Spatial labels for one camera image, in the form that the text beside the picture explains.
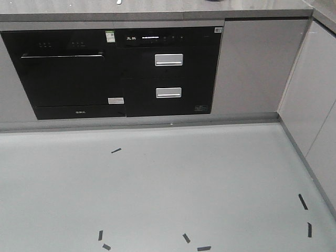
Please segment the countertop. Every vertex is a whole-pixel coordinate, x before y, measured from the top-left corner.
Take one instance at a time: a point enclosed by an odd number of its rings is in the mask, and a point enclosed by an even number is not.
[[[313,17],[336,33],[336,0],[304,0],[314,8]]]
[[[3,0],[0,22],[157,21],[311,16],[336,32],[334,0]]]

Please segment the drawer handle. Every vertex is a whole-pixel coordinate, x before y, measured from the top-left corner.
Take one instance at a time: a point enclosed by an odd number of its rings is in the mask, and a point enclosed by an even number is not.
[[[179,93],[167,93],[167,94],[159,94],[157,95],[158,98],[175,98],[175,97],[181,97]]]
[[[156,67],[183,66],[183,54],[155,54]]]
[[[172,62],[156,62],[157,66],[181,66],[182,61],[172,61]]]
[[[156,98],[181,98],[182,88],[157,88]]]

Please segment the built-in oven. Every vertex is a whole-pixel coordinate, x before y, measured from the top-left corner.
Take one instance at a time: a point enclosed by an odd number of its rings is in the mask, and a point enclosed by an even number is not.
[[[128,117],[211,112],[222,27],[115,32]]]
[[[4,31],[37,119],[210,113],[222,26]]]
[[[125,116],[113,31],[1,35],[38,119]]]

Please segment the white cabinet door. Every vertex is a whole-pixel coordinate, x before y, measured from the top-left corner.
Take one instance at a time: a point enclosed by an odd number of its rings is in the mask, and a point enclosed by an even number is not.
[[[335,99],[336,38],[313,23],[279,111],[303,155],[307,155]]]
[[[212,114],[277,111],[307,23],[226,21]]]
[[[331,204],[336,207],[336,106],[327,117],[306,159]]]

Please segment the floor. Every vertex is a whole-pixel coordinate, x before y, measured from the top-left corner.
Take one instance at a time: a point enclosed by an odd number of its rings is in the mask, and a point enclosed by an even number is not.
[[[336,251],[335,221],[278,123],[0,143],[2,252]]]

